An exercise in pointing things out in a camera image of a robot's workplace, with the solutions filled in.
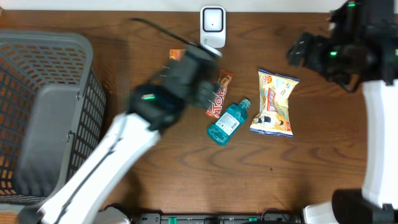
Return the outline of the blue Listerine mouthwash bottle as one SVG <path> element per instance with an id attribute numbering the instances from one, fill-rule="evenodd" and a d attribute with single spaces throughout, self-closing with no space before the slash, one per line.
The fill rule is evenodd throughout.
<path id="1" fill-rule="evenodd" d="M 251 102 L 244 98 L 238 104 L 231 104 L 220 118 L 207 129 L 207 135 L 219 146 L 225 146 L 235 131 L 247 120 Z"/>

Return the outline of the orange snack packet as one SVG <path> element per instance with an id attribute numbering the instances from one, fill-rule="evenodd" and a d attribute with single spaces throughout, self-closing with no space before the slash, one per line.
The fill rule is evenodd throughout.
<path id="1" fill-rule="evenodd" d="M 169 59 L 171 60 L 181 60 L 185 54 L 185 49 L 170 49 L 169 50 Z"/>

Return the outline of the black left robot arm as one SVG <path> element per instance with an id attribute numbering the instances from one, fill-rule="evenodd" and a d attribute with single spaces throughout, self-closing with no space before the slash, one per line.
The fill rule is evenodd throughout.
<path id="1" fill-rule="evenodd" d="M 219 50 L 189 45 L 180 60 L 130 94 L 128 109 L 114 117 L 107 133 L 55 194 L 39 205 L 24 207 L 20 223 L 93 223 L 126 172 L 174 125 L 188 105 L 207 110 L 215 97 Z"/>

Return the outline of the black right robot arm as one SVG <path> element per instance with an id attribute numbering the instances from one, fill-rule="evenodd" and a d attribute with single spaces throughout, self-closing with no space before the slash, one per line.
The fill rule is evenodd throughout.
<path id="1" fill-rule="evenodd" d="M 392 0 L 346 1 L 331 12 L 329 37 L 304 32 L 290 65 L 317 72 L 344 91 L 361 90 L 367 114 L 363 185 L 306 206 L 304 223 L 397 222 L 397 24 Z"/>

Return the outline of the cream snack chips bag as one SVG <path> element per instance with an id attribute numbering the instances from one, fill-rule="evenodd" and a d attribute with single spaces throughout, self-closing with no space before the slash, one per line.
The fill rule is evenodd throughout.
<path id="1" fill-rule="evenodd" d="M 273 73 L 260 68 L 259 113 L 254 117 L 249 130 L 268 136 L 293 136 L 289 118 L 289 96 L 299 79 Z"/>

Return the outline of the orange Top chocolate bar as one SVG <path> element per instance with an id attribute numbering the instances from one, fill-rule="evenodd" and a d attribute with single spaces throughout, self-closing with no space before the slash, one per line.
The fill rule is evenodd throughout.
<path id="1" fill-rule="evenodd" d="M 233 73 L 227 72 L 222 68 L 220 69 L 220 75 L 218 77 L 218 83 L 220 84 L 220 87 L 215 93 L 215 98 L 210 108 L 205 112 L 207 116 L 216 119 L 218 119 L 221 116 L 225 96 L 228 92 L 228 87 L 233 77 L 234 77 Z"/>

